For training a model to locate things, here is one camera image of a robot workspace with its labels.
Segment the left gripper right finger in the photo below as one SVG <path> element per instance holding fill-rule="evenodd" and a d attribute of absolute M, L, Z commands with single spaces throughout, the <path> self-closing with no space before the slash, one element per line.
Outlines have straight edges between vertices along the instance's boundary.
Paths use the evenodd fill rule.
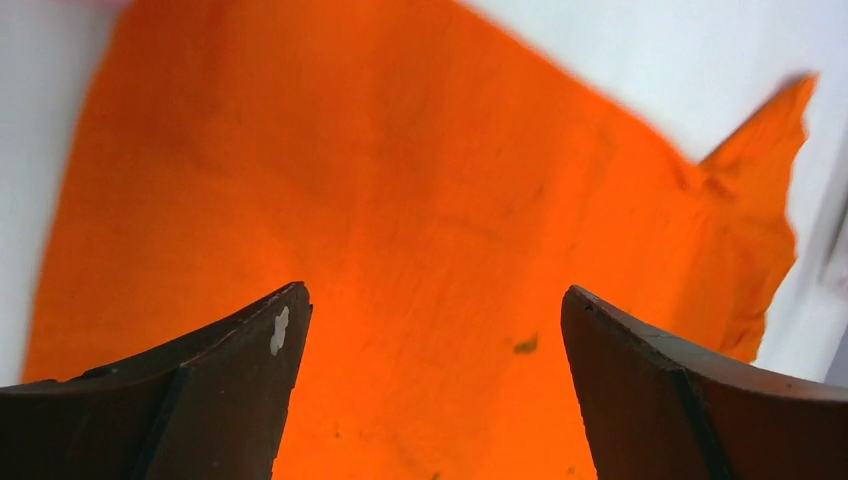
<path fill-rule="evenodd" d="M 733 360 L 578 286 L 561 329 L 599 478 L 846 478 L 845 388 Z"/>

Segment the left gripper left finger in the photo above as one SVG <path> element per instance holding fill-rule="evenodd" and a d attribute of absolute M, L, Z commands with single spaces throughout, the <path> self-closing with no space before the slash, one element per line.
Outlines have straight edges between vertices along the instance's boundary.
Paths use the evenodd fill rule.
<path fill-rule="evenodd" d="M 293 282 L 67 381 L 1 391 L 5 479 L 268 479 L 312 305 Z"/>

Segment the orange t shirt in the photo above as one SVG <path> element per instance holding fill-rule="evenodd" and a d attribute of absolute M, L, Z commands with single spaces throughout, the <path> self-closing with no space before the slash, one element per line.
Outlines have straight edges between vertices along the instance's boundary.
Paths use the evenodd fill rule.
<path fill-rule="evenodd" d="M 88 90 L 24 378 L 303 281 L 279 479 L 593 479 L 580 285 L 750 362 L 817 78 L 701 163 L 453 1 L 136 1 Z"/>

